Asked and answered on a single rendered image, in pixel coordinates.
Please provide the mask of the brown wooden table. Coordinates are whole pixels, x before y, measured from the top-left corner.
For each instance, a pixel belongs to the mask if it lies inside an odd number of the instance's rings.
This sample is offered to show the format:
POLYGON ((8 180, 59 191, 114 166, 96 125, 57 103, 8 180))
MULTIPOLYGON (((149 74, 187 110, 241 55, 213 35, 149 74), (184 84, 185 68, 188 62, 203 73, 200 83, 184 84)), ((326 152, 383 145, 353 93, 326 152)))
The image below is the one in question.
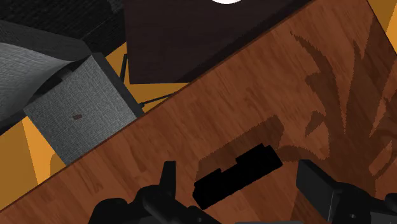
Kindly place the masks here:
POLYGON ((296 189, 298 161, 382 198, 397 191, 397 54, 367 0, 313 0, 0 212, 0 224, 88 224, 177 163, 177 199, 259 144, 283 166, 213 205, 222 224, 325 224, 296 189))

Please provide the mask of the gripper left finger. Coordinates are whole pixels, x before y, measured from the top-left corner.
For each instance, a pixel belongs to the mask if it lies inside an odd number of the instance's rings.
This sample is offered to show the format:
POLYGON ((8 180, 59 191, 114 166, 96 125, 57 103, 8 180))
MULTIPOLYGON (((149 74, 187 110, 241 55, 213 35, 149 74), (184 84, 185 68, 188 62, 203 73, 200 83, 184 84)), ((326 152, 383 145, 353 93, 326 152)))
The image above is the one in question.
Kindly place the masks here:
POLYGON ((160 182, 138 190, 128 203, 123 198, 100 201, 88 224, 221 224, 196 206, 176 200, 176 163, 166 161, 160 182))

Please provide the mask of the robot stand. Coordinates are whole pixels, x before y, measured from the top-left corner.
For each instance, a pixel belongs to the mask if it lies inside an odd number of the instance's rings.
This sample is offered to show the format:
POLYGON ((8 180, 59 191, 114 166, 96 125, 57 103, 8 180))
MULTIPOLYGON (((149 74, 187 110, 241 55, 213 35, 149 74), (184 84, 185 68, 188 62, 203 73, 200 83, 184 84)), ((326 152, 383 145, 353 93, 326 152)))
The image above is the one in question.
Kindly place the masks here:
POLYGON ((131 84, 188 83, 311 0, 124 0, 131 84))

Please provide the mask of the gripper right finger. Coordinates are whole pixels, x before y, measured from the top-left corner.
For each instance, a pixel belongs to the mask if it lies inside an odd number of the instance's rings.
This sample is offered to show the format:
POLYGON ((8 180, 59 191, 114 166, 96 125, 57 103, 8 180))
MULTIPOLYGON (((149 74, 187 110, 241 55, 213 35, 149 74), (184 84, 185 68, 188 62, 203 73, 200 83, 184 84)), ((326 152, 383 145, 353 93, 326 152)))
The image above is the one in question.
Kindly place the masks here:
POLYGON ((331 224, 397 224, 397 193, 385 199, 365 190, 335 181, 311 160, 300 160, 296 187, 331 224))

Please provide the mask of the black rectangular remote control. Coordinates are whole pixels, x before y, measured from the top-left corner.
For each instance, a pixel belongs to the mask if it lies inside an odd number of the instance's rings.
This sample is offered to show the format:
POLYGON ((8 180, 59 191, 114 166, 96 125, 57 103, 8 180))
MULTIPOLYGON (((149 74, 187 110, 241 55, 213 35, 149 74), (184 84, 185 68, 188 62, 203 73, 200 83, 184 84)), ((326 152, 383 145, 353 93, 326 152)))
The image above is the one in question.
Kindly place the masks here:
POLYGON ((225 171, 218 168, 194 183, 192 196, 201 209, 211 207, 282 166, 274 149, 263 144, 251 148, 235 161, 236 164, 225 171))

